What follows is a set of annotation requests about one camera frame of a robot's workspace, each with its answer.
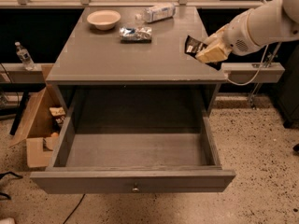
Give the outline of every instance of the cardboard box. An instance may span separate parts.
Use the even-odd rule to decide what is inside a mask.
[[[30,96],[18,130],[10,142],[11,146],[15,146],[26,140],[27,164],[30,168],[46,167],[50,162],[53,149],[59,140],[59,137],[50,137],[53,127],[50,107],[59,105],[50,85]]]

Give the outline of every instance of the white bowl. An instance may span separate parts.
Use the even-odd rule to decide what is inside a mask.
[[[105,31],[112,29],[116,23],[121,19],[121,14],[112,10],[101,10],[91,13],[87,17],[87,22],[99,30]]]

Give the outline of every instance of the gray tabletop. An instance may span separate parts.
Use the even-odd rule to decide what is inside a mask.
[[[109,31],[87,23],[96,10],[119,11],[121,21]],[[47,81],[53,84],[97,83],[218,83],[223,72],[200,63],[184,53],[187,35],[207,37],[195,7],[177,7],[168,20],[148,24],[151,43],[123,44],[119,29],[134,24],[140,7],[87,7],[52,68]]]

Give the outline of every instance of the drawer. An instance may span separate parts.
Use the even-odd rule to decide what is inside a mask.
[[[198,87],[78,87],[59,145],[31,178],[47,193],[218,192],[222,170]]]

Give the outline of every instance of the speckled floor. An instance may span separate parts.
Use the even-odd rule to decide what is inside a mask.
[[[87,194],[67,223],[299,223],[299,126],[284,129],[282,117],[266,96],[252,110],[246,97],[220,97],[210,123],[225,169],[236,178],[223,193]],[[63,223],[81,195],[48,195],[33,183],[25,144],[8,147],[12,119],[0,121],[0,219],[17,223]]]

